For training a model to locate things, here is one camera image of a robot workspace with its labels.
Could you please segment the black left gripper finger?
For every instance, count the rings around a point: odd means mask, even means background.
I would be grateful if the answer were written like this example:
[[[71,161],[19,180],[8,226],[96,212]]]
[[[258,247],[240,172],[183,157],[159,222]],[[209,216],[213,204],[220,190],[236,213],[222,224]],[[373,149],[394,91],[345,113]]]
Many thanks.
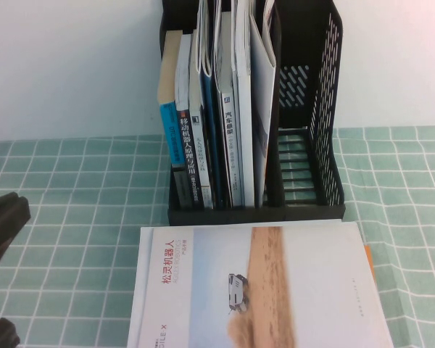
[[[0,348],[16,348],[19,344],[15,325],[6,318],[0,318]]]
[[[0,196],[0,260],[30,219],[28,200],[16,192]]]

